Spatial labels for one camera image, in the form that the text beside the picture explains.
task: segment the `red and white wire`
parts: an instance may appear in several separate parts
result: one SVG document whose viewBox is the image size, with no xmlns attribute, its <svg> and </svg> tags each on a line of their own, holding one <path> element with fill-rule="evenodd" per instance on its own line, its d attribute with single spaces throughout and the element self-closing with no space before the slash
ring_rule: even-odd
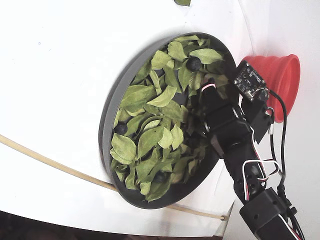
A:
<svg viewBox="0 0 320 240">
<path fill-rule="evenodd" d="M 296 240 L 301 240 L 300 237 L 298 236 L 298 234 L 288 225 L 288 223 L 284 220 L 284 218 L 278 214 L 279 218 L 281 218 L 281 220 L 283 221 L 283 223 L 285 224 L 286 228 L 289 230 L 289 232 L 294 236 L 294 238 Z"/>
<path fill-rule="evenodd" d="M 243 190 L 244 190 L 244 199 L 246 201 L 249 201 L 249 190 L 248 190 L 248 184 L 246 179 L 246 173 L 245 173 L 245 166 L 248 163 L 267 163 L 267 164 L 276 164 L 277 169 L 273 171 L 270 175 L 266 176 L 265 178 L 262 178 L 262 180 L 268 180 L 269 177 L 271 177 L 274 174 L 277 174 L 280 170 L 280 165 L 277 161 L 270 159 L 270 160 L 260 160 L 260 159 L 253 159 L 253 160 L 246 160 L 242 165 L 242 177 L 243 177 Z"/>
</svg>

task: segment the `dried leaf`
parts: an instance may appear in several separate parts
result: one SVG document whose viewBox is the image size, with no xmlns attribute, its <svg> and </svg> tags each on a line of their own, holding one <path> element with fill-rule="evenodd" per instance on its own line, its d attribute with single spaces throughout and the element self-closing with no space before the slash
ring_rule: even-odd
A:
<svg viewBox="0 0 320 240">
<path fill-rule="evenodd" d="M 182 130 L 175 124 L 172 130 L 170 131 L 173 137 L 172 148 L 176 150 L 180 144 L 184 141 L 184 133 Z"/>
<path fill-rule="evenodd" d="M 141 125 L 141 128 L 140 128 L 140 131 L 138 134 L 140 134 L 144 129 L 145 129 L 145 126 L 150 123 L 151 121 L 154 121 L 154 120 L 161 120 L 164 116 L 150 116 L 148 117 Z"/>
<path fill-rule="evenodd" d="M 165 107 L 160 108 L 160 112 L 166 117 L 174 120 L 179 120 L 185 123 L 185 112 L 181 109 L 181 106 L 175 101 L 171 100 Z"/>
<path fill-rule="evenodd" d="M 178 38 L 175 39 L 175 41 L 178 41 L 178 42 L 197 41 L 197 40 L 199 40 L 197 35 L 181 36 L 181 37 L 178 37 Z"/>
<path fill-rule="evenodd" d="M 166 66 L 168 68 L 173 69 L 175 67 L 175 60 L 171 59 L 170 61 L 167 62 Z"/>
<path fill-rule="evenodd" d="M 182 62 L 181 61 L 174 61 L 174 67 L 173 67 L 173 70 L 179 70 L 182 66 Z"/>
<path fill-rule="evenodd" d="M 150 173 L 150 171 L 156 165 L 157 161 L 158 161 L 157 150 L 153 149 L 151 157 L 148 158 L 147 160 L 141 161 L 140 164 L 136 167 L 138 183 L 140 183 L 141 180 L 144 179 Z"/>
<path fill-rule="evenodd" d="M 147 105 L 153 105 L 159 108 L 163 108 L 168 105 L 168 103 L 171 101 L 171 99 L 175 96 L 177 91 L 176 87 L 167 86 L 163 93 L 161 93 L 158 97 L 155 99 L 147 102 Z"/>
<path fill-rule="evenodd" d="M 171 59 L 171 56 L 163 51 L 156 51 L 151 60 L 151 69 L 163 69 L 167 62 Z"/>
<path fill-rule="evenodd" d="M 159 110 L 159 108 L 157 106 L 152 106 L 152 105 L 144 105 L 143 107 L 148 113 L 152 114 L 152 115 L 160 115 L 161 112 Z"/>
<path fill-rule="evenodd" d="M 203 72 L 198 71 L 195 77 L 189 81 L 189 87 L 192 90 L 198 90 L 200 88 L 202 80 L 204 79 L 204 75 L 205 74 Z"/>
<path fill-rule="evenodd" d="M 152 182 L 150 187 L 150 192 L 145 196 L 145 200 L 147 200 L 148 202 L 151 202 L 161 198 L 169 190 L 170 185 L 171 185 L 170 177 L 168 177 L 168 179 L 162 183 Z"/>
<path fill-rule="evenodd" d="M 145 110 L 144 108 L 141 108 L 141 109 L 139 109 L 139 110 L 136 111 L 136 112 L 130 112 L 130 111 L 126 110 L 126 112 L 127 112 L 131 117 L 136 117 L 136 116 L 138 116 L 138 115 L 140 115 L 140 114 L 143 114 L 145 111 L 146 111 L 146 110 Z"/>
<path fill-rule="evenodd" d="M 113 148 L 110 150 L 110 155 L 113 157 L 114 160 L 118 161 L 121 164 L 131 164 L 133 160 L 125 160 L 122 157 L 120 157 Z"/>
<path fill-rule="evenodd" d="M 202 64 L 212 64 L 215 61 L 222 60 L 223 57 L 214 49 L 202 48 L 194 50 L 189 54 L 192 57 L 197 57 L 201 60 Z"/>
<path fill-rule="evenodd" d="M 178 41 L 172 41 L 168 44 L 168 54 L 173 59 L 178 60 L 180 62 L 183 62 L 187 58 L 181 42 L 178 42 Z"/>
<path fill-rule="evenodd" d="M 132 161 L 136 156 L 137 147 L 129 137 L 114 133 L 111 145 L 116 154 L 126 161 Z"/>
<path fill-rule="evenodd" d="M 159 125 L 160 122 L 161 122 L 160 120 L 153 120 L 153 121 L 149 122 L 147 125 L 145 125 L 143 132 L 147 131 L 149 129 L 155 128 L 156 126 Z"/>
<path fill-rule="evenodd" d="M 171 182 L 176 184 L 182 180 L 185 174 L 185 169 L 188 164 L 188 161 L 192 159 L 191 156 L 181 157 L 180 160 L 174 165 L 173 172 L 171 174 Z"/>
<path fill-rule="evenodd" d="M 147 195 L 150 192 L 151 182 L 140 183 L 140 193 L 142 195 Z"/>
<path fill-rule="evenodd" d="M 120 108 L 131 113 L 140 110 L 149 100 L 156 97 L 154 86 L 133 85 L 129 86 L 121 100 Z"/>
<path fill-rule="evenodd" d="M 177 93 L 182 93 L 181 87 L 179 85 L 179 82 L 176 78 L 176 74 L 174 72 L 174 70 L 168 66 L 165 66 L 163 68 L 164 72 L 165 72 L 165 76 L 164 76 L 164 81 L 165 84 L 167 84 L 168 86 L 171 86 L 173 88 L 176 88 L 176 92 Z"/>
<path fill-rule="evenodd" d="M 114 122 L 113 122 L 113 128 L 115 128 L 118 125 L 118 121 L 119 121 L 119 117 L 120 117 L 121 111 L 122 110 L 120 108 L 118 108 L 118 111 L 116 111 Z"/>
<path fill-rule="evenodd" d="M 136 178 L 136 167 L 130 165 L 130 174 L 126 177 L 124 183 L 127 189 L 136 190 L 135 186 L 135 178 Z"/>
<path fill-rule="evenodd" d="M 166 128 L 164 127 L 163 128 L 163 136 L 161 138 L 161 140 L 158 142 L 158 144 L 164 148 L 164 149 L 167 149 L 171 146 L 171 144 L 173 143 L 173 136 L 171 134 L 171 132 Z"/>
<path fill-rule="evenodd" d="M 146 76 L 149 75 L 150 71 L 151 71 L 151 63 L 150 63 L 150 60 L 147 60 L 135 75 L 135 78 L 131 83 L 131 85 L 136 85 L 140 83 L 143 79 L 146 78 Z"/>
<path fill-rule="evenodd" d="M 142 133 L 138 142 L 137 158 L 144 156 L 151 148 L 153 148 L 163 137 L 164 128 L 158 126 Z"/>
<path fill-rule="evenodd" d="M 186 90 L 189 81 L 193 77 L 193 73 L 186 67 L 186 63 L 187 61 L 182 64 L 181 68 L 178 71 L 178 79 L 183 91 Z"/>
<path fill-rule="evenodd" d="M 128 130 L 126 131 L 124 136 L 127 137 L 127 136 L 135 133 L 138 130 L 139 125 L 141 125 L 142 122 L 145 121 L 149 117 L 151 117 L 151 114 L 144 113 L 143 115 L 139 115 L 139 116 L 136 116 L 136 117 L 133 117 L 132 119 L 130 119 L 130 121 L 128 121 L 128 123 L 126 124 Z"/>
</svg>

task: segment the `dark berry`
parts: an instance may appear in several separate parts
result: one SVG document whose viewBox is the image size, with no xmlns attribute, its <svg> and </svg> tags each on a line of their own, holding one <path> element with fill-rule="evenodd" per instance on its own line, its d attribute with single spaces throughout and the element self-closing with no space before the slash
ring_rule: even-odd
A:
<svg viewBox="0 0 320 240">
<path fill-rule="evenodd" d="M 153 181 L 157 184 L 163 183 L 166 180 L 166 175 L 162 171 L 158 171 L 155 176 Z"/>
<path fill-rule="evenodd" d="M 127 131 L 128 131 L 127 124 L 125 124 L 125 123 L 122 122 L 122 121 L 118 122 L 117 126 L 115 126 L 115 128 L 114 128 L 114 132 L 115 132 L 116 134 L 119 134 L 119 135 L 123 135 L 123 134 L 125 134 Z"/>
<path fill-rule="evenodd" d="M 188 59 L 185 64 L 186 68 L 189 69 L 191 72 L 199 71 L 201 68 L 201 61 L 196 56 L 192 56 Z"/>
</svg>

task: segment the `white surface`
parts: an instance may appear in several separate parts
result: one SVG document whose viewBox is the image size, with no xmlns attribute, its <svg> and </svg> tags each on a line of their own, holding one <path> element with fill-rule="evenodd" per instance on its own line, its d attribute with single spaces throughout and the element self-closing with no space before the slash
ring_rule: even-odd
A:
<svg viewBox="0 0 320 240">
<path fill-rule="evenodd" d="M 0 134 L 103 181 L 98 128 L 124 66 L 165 36 L 218 37 L 238 64 L 252 46 L 237 1 L 1 1 Z M 0 145 L 0 210 L 54 224 L 126 234 L 219 235 L 220 220 L 171 209 L 142 210 L 118 193 Z M 181 201 L 226 214 L 232 181 L 220 163 Z"/>
<path fill-rule="evenodd" d="M 254 15 L 249 18 L 253 38 L 260 29 L 260 14 L 269 9 L 268 39 L 257 49 L 266 56 L 287 56 L 296 54 L 300 59 L 301 78 L 295 104 L 288 117 L 285 144 L 286 195 L 297 208 L 296 215 L 306 239 L 319 239 L 320 208 L 318 175 L 319 158 L 319 63 L 320 63 L 320 1 L 271 0 L 269 7 L 253 1 Z M 282 125 L 275 126 L 275 150 L 280 158 Z M 269 158 L 269 136 L 266 136 L 259 150 L 263 158 Z M 279 177 L 271 178 L 268 185 L 276 189 Z M 225 235 L 226 240 L 254 240 L 254 236 L 239 215 L 241 203 L 236 201 Z"/>
</svg>

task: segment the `red cup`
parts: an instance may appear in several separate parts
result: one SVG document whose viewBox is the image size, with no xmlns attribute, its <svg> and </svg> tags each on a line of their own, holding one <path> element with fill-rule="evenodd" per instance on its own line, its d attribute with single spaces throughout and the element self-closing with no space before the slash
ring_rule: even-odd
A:
<svg viewBox="0 0 320 240">
<path fill-rule="evenodd" d="M 299 58 L 290 54 L 289 56 L 246 56 L 247 61 L 265 80 L 266 86 L 277 93 L 283 100 L 286 112 L 289 115 L 298 93 L 300 82 Z M 284 114 L 279 101 L 270 96 L 267 106 L 274 109 L 274 120 L 276 123 L 284 121 Z"/>
</svg>

